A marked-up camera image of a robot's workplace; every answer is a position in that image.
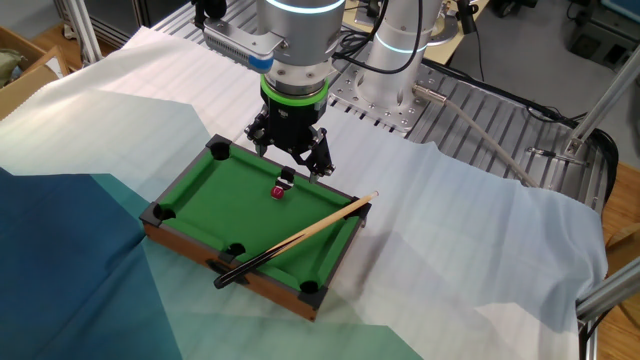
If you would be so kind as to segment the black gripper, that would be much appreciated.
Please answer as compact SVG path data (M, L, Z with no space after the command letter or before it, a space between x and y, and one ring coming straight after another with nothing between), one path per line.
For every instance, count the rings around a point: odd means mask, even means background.
M310 183L330 176L335 165L326 138L327 130L313 127L323 115L323 102L293 106L268 96L264 96L264 101L268 111L261 110L244 130L257 155L263 156L272 144L294 153L296 163L309 170Z

